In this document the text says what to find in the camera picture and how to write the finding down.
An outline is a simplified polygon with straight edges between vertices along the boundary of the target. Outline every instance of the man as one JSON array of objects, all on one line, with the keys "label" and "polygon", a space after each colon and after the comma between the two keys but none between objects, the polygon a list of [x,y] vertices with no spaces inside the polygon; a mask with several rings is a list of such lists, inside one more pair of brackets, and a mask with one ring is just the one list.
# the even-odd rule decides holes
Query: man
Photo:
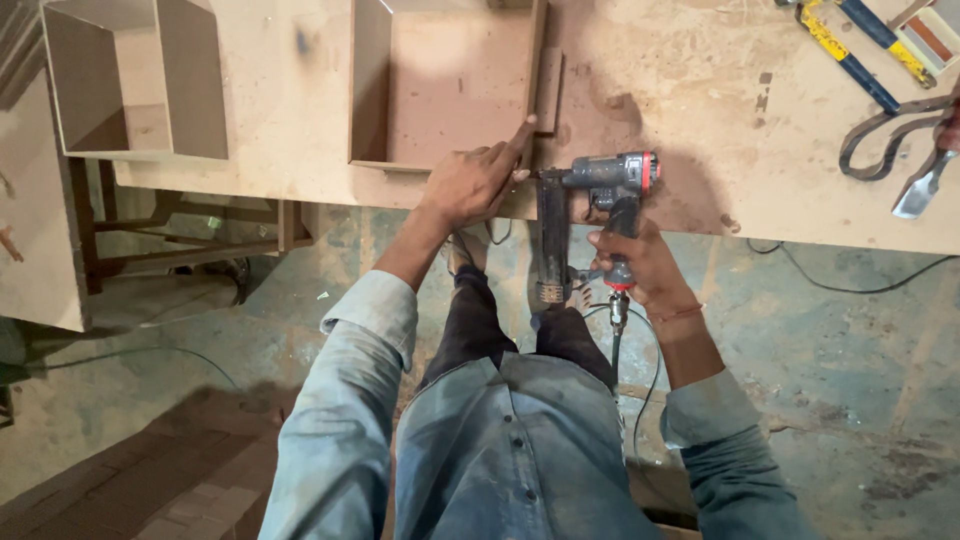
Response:
[{"label": "man", "polygon": [[[496,214],[534,131],[454,152],[430,175],[373,270],[326,315],[329,333],[279,437],[262,539],[376,539],[390,486],[392,415],[416,341],[417,290],[444,240]],[[817,538],[652,223],[590,233],[593,268],[625,256],[673,391],[661,430],[683,449],[700,529],[714,538]],[[469,261],[467,254],[462,254]],[[661,538],[630,497],[610,364],[572,308],[538,317],[536,355],[500,330],[481,268],[454,265],[444,337],[396,434],[398,540]]]}]

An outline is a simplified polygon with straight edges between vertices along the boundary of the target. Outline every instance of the denim shirt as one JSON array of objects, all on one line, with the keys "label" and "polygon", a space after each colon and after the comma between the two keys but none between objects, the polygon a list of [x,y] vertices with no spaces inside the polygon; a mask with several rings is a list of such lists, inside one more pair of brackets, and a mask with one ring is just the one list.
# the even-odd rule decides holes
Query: denim shirt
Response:
[{"label": "denim shirt", "polygon": [[[417,296],[371,271],[326,315],[323,350],[280,431],[261,539],[379,538],[393,411]],[[820,538],[787,489],[729,371],[667,395],[704,537]],[[397,540],[662,538],[630,497],[616,403],[549,356],[468,362],[424,388],[396,433]]]}]

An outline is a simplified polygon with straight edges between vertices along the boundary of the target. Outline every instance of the pneumatic nail gun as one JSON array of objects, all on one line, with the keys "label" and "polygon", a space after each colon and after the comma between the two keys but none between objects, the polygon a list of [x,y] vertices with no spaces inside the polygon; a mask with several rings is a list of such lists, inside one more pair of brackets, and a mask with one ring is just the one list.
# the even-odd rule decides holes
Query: pneumatic nail gun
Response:
[{"label": "pneumatic nail gun", "polygon": [[[660,178],[660,161],[654,152],[577,158],[569,169],[543,169],[536,176],[540,233],[537,293],[547,304],[561,304],[569,300],[576,277],[567,266],[570,221],[566,191],[588,189],[590,210],[610,214],[604,230],[636,238],[640,199],[650,194]],[[614,333],[620,335],[629,306],[626,291],[635,282],[624,257],[613,254],[612,258],[613,268],[604,272],[603,279],[613,289],[611,324]]]}]

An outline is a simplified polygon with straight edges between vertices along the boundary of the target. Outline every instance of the dark trousers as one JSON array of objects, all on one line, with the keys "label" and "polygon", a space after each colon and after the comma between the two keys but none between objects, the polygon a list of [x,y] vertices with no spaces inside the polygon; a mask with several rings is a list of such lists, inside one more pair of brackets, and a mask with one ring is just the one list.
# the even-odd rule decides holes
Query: dark trousers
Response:
[{"label": "dark trousers", "polygon": [[[479,358],[489,356],[496,369],[500,369],[503,354],[517,352],[516,343],[500,329],[487,276],[464,265],[454,276],[453,285],[459,290],[450,302],[444,337],[417,391],[444,373]],[[533,326],[537,331],[536,354],[571,361],[613,389],[613,369],[594,343],[580,311],[573,307],[542,311],[534,315]]]}]

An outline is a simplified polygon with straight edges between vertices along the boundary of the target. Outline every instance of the hand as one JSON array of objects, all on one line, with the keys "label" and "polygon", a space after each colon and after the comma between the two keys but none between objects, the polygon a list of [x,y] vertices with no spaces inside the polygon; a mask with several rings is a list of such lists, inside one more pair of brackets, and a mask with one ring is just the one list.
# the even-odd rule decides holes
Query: hand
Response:
[{"label": "hand", "polygon": [[418,210],[448,227],[476,225],[496,216],[503,199],[530,171],[514,171],[533,136],[537,117],[527,117],[510,142],[482,146],[471,152],[450,152],[430,173]]},{"label": "hand", "polygon": [[636,280],[628,292],[647,311],[665,314],[698,306],[696,295],[686,284],[677,261],[660,235],[660,227],[641,218],[637,228],[637,239],[609,232],[588,233],[587,240],[597,248],[597,257],[590,269],[609,271],[613,267],[611,254],[621,255],[627,259]]}]

